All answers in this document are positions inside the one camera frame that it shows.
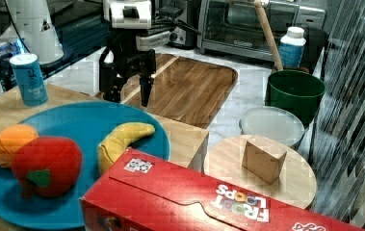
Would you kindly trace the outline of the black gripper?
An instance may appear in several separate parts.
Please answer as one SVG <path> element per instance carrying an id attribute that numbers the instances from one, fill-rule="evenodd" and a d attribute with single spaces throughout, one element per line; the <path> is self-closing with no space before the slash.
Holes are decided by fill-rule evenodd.
<path id="1" fill-rule="evenodd" d="M 143 107 L 148 105 L 156 70 L 155 51 L 137 49 L 136 36 L 139 30 L 114 29 L 107 38 L 106 48 L 99 58 L 99 90 L 103 99 L 120 102 L 124 82 L 134 75 L 140 78 L 140 95 Z"/>

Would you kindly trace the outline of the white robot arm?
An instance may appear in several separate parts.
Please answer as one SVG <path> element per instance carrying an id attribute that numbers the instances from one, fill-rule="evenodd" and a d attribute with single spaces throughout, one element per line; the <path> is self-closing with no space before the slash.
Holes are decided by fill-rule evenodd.
<path id="1" fill-rule="evenodd" d="M 141 105 L 148 105 L 156 72 L 154 47 L 169 41 L 169 28 L 152 28 L 150 0 L 103 0 L 111 31 L 99 58 L 99 90 L 107 101 L 119 103 L 127 81 L 140 76 Z"/>

